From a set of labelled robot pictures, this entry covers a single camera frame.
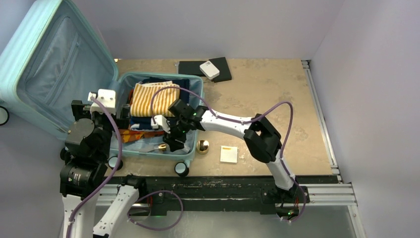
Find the yellow striped garment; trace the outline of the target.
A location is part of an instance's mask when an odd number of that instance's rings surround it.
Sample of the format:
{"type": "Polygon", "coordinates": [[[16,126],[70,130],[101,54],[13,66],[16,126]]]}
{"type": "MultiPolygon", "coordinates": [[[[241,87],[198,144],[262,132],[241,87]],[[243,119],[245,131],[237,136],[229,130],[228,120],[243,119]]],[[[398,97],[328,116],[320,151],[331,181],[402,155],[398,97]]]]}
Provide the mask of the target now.
{"type": "Polygon", "coordinates": [[[133,117],[152,117],[162,115],[173,117],[169,106],[180,98],[180,86],[169,82],[137,83],[134,87],[130,115],[133,117]]]}

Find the clear gold perfume bottle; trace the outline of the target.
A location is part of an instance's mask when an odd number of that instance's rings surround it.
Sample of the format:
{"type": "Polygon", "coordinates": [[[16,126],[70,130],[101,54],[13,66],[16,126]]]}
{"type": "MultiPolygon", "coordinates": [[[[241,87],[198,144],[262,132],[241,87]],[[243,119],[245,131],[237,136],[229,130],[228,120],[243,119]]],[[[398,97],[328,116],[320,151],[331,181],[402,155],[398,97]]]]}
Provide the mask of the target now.
{"type": "Polygon", "coordinates": [[[144,148],[145,153],[163,153],[167,150],[165,143],[161,144],[150,144],[144,148]]]}

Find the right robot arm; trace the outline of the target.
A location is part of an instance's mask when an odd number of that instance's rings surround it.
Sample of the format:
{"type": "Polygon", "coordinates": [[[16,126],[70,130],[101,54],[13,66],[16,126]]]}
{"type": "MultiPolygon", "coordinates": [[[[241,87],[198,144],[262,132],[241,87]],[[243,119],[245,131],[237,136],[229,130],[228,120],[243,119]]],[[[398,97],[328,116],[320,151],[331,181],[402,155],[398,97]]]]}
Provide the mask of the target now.
{"type": "Polygon", "coordinates": [[[169,149],[178,151],[186,147],[186,134],[192,130],[216,131],[242,139],[254,159],[266,164],[271,172],[276,196],[282,202],[301,202],[308,198],[298,184],[296,176],[288,167],[284,150],[289,132],[284,138],[266,118],[266,114],[252,117],[237,117],[223,114],[206,106],[193,108],[182,100],[177,100],[169,107],[175,122],[169,122],[162,115],[152,117],[152,126],[164,131],[164,142],[169,149]]]}

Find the white square box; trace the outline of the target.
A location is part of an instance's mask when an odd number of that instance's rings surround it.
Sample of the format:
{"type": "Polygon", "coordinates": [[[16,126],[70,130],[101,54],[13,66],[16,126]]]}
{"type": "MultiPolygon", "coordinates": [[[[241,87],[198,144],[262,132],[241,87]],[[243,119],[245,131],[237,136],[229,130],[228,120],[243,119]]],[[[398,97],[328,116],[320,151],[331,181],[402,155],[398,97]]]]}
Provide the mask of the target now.
{"type": "Polygon", "coordinates": [[[221,146],[220,161],[222,163],[236,164],[238,160],[238,147],[221,146]]]}

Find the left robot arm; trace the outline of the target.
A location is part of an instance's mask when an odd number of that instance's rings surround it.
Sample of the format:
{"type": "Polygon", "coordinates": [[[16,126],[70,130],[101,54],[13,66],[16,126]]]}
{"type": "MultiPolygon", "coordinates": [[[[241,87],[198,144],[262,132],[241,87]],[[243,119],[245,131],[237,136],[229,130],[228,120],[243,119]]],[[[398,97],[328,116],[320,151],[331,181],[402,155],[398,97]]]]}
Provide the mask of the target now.
{"type": "Polygon", "coordinates": [[[106,213],[94,221],[99,191],[108,183],[110,143],[116,124],[98,112],[90,113],[80,100],[71,103],[75,121],[69,127],[60,156],[60,193],[64,204],[63,237],[110,238],[127,220],[131,206],[148,196],[144,178],[126,176],[106,213]]]}

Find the light blue suitcase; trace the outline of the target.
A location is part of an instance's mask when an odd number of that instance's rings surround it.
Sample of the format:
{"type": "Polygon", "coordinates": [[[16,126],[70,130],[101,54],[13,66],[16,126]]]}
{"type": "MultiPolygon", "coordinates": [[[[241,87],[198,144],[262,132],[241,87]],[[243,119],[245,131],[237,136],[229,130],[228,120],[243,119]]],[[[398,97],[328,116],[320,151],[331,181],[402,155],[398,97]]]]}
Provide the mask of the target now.
{"type": "Polygon", "coordinates": [[[127,72],[120,75],[109,50],[70,0],[37,0],[0,55],[0,104],[60,140],[75,121],[71,102],[88,102],[99,89],[116,92],[117,107],[148,79],[190,82],[197,107],[203,80],[194,75],[127,72]]]}

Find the blue white patterned garment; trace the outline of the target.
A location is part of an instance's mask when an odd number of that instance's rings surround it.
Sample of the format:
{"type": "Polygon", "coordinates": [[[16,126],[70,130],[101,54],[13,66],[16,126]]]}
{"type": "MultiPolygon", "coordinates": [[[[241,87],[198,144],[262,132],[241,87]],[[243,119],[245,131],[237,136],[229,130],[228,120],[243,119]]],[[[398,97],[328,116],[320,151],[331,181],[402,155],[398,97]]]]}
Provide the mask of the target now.
{"type": "Polygon", "coordinates": [[[129,121],[129,130],[134,132],[147,132],[153,134],[164,135],[165,132],[161,130],[153,130],[151,127],[151,118],[152,117],[131,117],[129,121]]]}

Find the gold round jar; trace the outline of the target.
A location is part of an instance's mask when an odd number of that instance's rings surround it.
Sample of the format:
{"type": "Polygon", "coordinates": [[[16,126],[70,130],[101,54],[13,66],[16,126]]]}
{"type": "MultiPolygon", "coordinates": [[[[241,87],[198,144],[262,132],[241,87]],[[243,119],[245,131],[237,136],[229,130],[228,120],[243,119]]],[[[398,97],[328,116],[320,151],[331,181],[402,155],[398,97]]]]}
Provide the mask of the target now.
{"type": "Polygon", "coordinates": [[[196,152],[199,154],[207,154],[210,143],[207,140],[199,140],[196,145],[196,152]]]}

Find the orange camouflage garment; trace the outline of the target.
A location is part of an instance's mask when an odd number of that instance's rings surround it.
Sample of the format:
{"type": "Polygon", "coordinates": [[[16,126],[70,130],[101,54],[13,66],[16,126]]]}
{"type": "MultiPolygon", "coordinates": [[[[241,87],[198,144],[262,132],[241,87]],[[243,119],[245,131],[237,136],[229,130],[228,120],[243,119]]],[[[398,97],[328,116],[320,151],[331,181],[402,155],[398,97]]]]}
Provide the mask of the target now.
{"type": "MultiPolygon", "coordinates": [[[[130,115],[130,103],[131,103],[131,99],[132,99],[132,95],[133,95],[133,91],[134,89],[132,89],[128,95],[128,98],[125,100],[125,104],[123,109],[125,109],[128,114],[129,114],[129,119],[131,119],[131,115],[130,115]]],[[[128,129],[119,129],[119,133],[121,134],[122,137],[122,141],[124,143],[129,143],[129,142],[134,142],[140,139],[145,139],[145,138],[153,138],[153,137],[159,137],[159,136],[163,136],[163,135],[159,135],[159,134],[153,134],[153,133],[147,133],[147,132],[134,132],[134,131],[130,131],[129,128],[128,129]]]]}

